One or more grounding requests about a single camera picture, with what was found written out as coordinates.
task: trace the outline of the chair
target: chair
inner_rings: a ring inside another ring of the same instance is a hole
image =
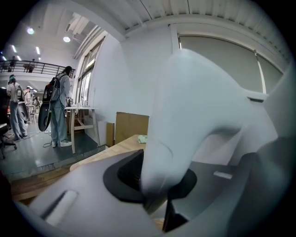
[[[7,96],[6,89],[0,88],[0,141],[1,141],[0,148],[1,148],[3,159],[5,159],[5,156],[4,156],[5,146],[14,146],[14,149],[15,150],[17,149],[17,146],[14,142],[8,143],[3,140],[3,138],[6,137],[4,134],[9,130],[8,127],[10,126],[10,121],[7,116],[8,104],[9,104],[9,97]]]
[[[31,112],[30,115],[34,115],[34,123],[36,123],[36,115],[39,115],[39,107],[34,107],[33,112]]]

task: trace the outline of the office chair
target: office chair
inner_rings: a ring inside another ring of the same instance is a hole
[[[17,146],[14,142],[5,142],[3,140],[4,137],[6,137],[4,134],[8,131],[8,126],[10,125],[10,121],[7,116],[7,110],[9,105],[9,97],[7,96],[6,89],[0,88],[0,148],[2,152],[3,159],[5,159],[4,156],[4,148],[5,146],[14,146],[14,149],[17,149]]]

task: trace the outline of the jeans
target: jeans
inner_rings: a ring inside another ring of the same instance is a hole
[[[56,101],[50,104],[50,127],[51,127],[51,140],[55,143],[67,142],[67,124],[64,115],[64,105]]]
[[[10,121],[16,138],[27,136],[27,130],[23,118],[18,110],[18,102],[10,102]]]

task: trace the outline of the white plastic object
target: white plastic object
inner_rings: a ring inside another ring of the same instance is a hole
[[[232,179],[232,175],[231,174],[227,174],[221,171],[215,171],[213,173],[214,176],[220,177],[220,178],[224,178],[224,179],[228,179],[231,180]]]
[[[159,198],[182,180],[208,135],[240,131],[251,109],[230,75],[185,49],[165,63],[155,94],[141,173],[147,199]]]

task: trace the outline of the ceiling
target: ceiling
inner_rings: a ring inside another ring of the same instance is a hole
[[[125,30],[125,35],[150,22],[172,16],[210,16],[244,27],[260,36],[288,62],[290,50],[268,15],[250,0],[72,0],[99,6]]]
[[[6,43],[3,55],[7,60],[18,55],[22,60],[31,61],[35,58],[38,61],[38,58],[42,57],[36,52],[38,46],[41,52],[47,47],[73,56],[94,26],[93,22],[70,10],[40,1],[20,21]],[[34,34],[29,35],[28,28],[32,28]],[[71,39],[69,43],[63,41],[65,36]],[[16,47],[17,53],[13,52],[12,44]]]
[[[38,92],[43,93],[44,88],[46,85],[48,85],[48,81],[30,81],[30,80],[18,80],[18,84],[24,89],[27,86],[32,87],[33,89],[36,89]]]

